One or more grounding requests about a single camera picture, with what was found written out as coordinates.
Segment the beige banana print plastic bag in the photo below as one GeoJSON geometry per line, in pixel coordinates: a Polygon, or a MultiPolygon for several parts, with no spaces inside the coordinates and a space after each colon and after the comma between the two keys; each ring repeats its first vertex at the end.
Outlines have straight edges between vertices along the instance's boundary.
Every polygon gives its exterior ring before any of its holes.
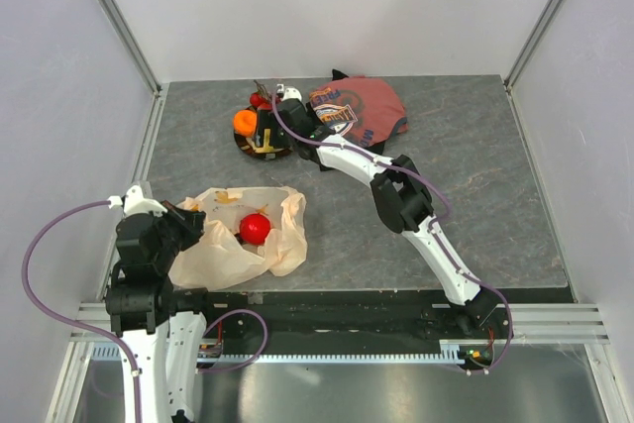
{"type": "Polygon", "coordinates": [[[266,272],[288,275],[307,259],[306,197],[292,187],[209,188],[178,206],[206,218],[202,238],[171,267],[169,278],[177,287],[225,289],[266,272]],[[261,245],[237,238],[240,222],[253,213],[271,224],[261,245]]]}

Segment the red apple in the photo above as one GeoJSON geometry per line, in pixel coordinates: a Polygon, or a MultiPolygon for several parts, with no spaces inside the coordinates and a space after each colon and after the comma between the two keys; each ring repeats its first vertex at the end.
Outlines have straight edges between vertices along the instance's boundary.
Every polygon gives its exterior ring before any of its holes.
{"type": "Polygon", "coordinates": [[[261,246],[271,230],[268,217],[260,213],[245,216],[239,226],[239,236],[247,244],[261,246]]]}

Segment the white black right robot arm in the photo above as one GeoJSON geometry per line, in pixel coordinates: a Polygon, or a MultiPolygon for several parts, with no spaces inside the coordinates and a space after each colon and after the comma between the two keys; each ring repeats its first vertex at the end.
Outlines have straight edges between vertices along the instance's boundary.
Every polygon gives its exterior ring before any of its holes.
{"type": "Polygon", "coordinates": [[[318,122],[296,98],[256,110],[258,146],[289,149],[322,169],[335,169],[370,189],[381,223],[404,237],[434,272],[455,308],[454,325],[476,337],[489,325],[498,296],[467,267],[444,233],[432,204],[436,192],[411,158],[378,155],[318,122]]]}

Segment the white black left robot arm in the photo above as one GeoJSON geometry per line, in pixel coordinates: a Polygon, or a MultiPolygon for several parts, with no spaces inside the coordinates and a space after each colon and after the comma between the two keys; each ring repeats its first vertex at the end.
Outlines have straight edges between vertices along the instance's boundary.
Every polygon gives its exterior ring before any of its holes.
{"type": "Polygon", "coordinates": [[[204,234],[206,215],[164,201],[158,211],[124,217],[116,227],[119,259],[105,296],[122,352],[126,421],[192,422],[202,337],[217,326],[205,289],[177,290],[170,269],[204,234]]]}

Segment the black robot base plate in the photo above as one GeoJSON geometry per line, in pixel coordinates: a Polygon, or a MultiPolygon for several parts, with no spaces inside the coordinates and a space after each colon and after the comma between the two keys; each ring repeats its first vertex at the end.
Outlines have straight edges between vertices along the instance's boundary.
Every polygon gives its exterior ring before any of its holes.
{"type": "Polygon", "coordinates": [[[273,332],[365,331],[405,334],[425,340],[473,338],[505,340],[508,313],[494,293],[464,307],[451,304],[440,290],[339,291],[176,291],[169,303],[175,314],[201,312],[210,321],[223,313],[249,309],[273,332]]]}

